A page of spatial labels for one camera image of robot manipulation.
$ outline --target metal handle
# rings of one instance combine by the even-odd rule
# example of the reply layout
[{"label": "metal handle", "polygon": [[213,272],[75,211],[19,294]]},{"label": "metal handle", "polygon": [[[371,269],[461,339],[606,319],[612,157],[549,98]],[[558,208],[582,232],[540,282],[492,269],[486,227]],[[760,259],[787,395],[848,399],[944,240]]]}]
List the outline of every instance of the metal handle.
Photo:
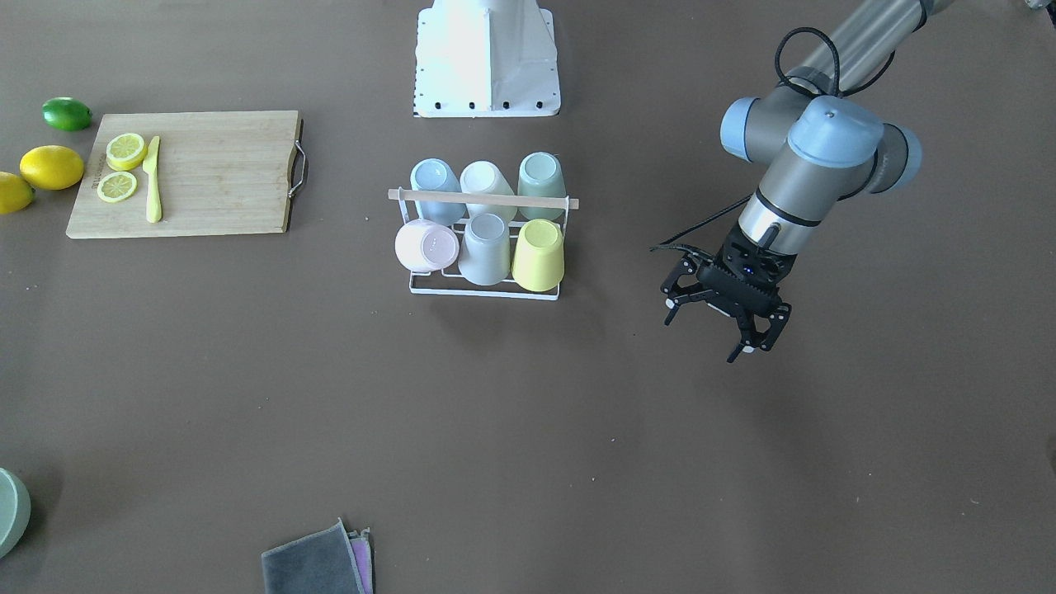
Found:
[{"label": "metal handle", "polygon": [[300,140],[294,141],[294,148],[297,149],[297,152],[301,153],[301,179],[289,188],[288,192],[286,192],[286,198],[290,200],[297,196],[297,191],[301,189],[301,186],[304,185],[304,181],[308,179],[308,155],[304,154],[304,149],[301,148]]}]

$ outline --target wooden cutting board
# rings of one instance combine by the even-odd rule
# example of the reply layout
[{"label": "wooden cutting board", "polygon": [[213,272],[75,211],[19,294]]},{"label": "wooden cutting board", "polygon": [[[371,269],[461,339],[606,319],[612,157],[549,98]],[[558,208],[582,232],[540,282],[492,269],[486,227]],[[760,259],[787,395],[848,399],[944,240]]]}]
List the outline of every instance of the wooden cutting board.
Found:
[{"label": "wooden cutting board", "polygon": [[[297,111],[111,113],[102,116],[70,216],[73,239],[283,233],[289,221],[290,173],[300,137]],[[135,132],[161,136],[157,186],[162,220],[148,223],[147,174],[116,204],[96,194],[107,143]]]}]

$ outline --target lemon slice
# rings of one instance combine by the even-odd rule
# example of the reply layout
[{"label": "lemon slice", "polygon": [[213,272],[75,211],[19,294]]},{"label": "lemon slice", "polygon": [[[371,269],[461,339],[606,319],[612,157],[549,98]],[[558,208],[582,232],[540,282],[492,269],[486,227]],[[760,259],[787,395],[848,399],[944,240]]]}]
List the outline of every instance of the lemon slice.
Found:
[{"label": "lemon slice", "polygon": [[107,144],[107,165],[115,171],[128,171],[143,163],[147,143],[135,132],[126,132]]},{"label": "lemon slice", "polygon": [[135,175],[128,171],[117,171],[99,180],[95,193],[105,202],[120,202],[135,193],[137,185]]}]

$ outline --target cloth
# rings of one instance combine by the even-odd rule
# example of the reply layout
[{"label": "cloth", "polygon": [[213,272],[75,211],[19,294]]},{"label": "cloth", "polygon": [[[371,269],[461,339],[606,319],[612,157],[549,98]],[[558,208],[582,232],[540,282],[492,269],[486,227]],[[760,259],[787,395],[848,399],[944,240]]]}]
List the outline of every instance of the cloth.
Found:
[{"label": "cloth", "polygon": [[267,594],[374,594],[370,528],[337,524],[261,555]]}]

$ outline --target knife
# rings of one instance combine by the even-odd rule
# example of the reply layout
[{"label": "knife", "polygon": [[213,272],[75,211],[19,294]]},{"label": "knife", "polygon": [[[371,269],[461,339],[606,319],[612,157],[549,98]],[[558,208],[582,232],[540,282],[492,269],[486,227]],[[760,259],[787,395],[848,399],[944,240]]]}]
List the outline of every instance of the knife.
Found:
[{"label": "knife", "polygon": [[150,223],[162,220],[162,194],[157,191],[157,146],[161,142],[161,136],[151,138],[143,160],[143,171],[150,178],[147,184],[147,222]]}]

